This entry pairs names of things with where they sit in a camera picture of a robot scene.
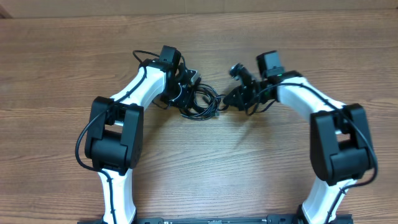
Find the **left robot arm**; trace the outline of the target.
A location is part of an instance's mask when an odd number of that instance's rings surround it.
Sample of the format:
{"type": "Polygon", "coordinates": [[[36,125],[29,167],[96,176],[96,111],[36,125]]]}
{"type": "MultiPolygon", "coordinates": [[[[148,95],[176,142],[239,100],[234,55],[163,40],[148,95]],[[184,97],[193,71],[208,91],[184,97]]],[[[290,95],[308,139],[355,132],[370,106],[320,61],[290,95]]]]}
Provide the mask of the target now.
{"type": "Polygon", "coordinates": [[[95,98],[80,137],[86,139],[90,170],[98,173],[103,186],[105,211],[98,223],[137,222],[132,180],[143,149],[144,112],[156,97],[167,106],[189,109],[199,81],[182,54],[165,45],[160,54],[139,62],[136,77],[123,90],[95,98]]]}

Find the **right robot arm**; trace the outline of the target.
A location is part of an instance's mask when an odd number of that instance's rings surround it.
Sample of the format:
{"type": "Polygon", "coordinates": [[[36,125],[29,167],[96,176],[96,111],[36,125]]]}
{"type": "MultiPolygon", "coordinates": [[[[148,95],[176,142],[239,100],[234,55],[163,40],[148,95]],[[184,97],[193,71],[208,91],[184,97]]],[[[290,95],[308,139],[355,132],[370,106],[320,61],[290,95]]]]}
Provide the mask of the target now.
{"type": "Polygon", "coordinates": [[[256,57],[260,80],[237,63],[229,74],[241,82],[223,102],[246,112],[279,102],[310,125],[310,162],[316,175],[296,214],[268,215],[267,223],[352,223],[337,215],[349,189],[373,182],[378,173],[368,120],[359,104],[346,105],[312,86],[298,71],[286,71],[276,50],[256,57]]]}

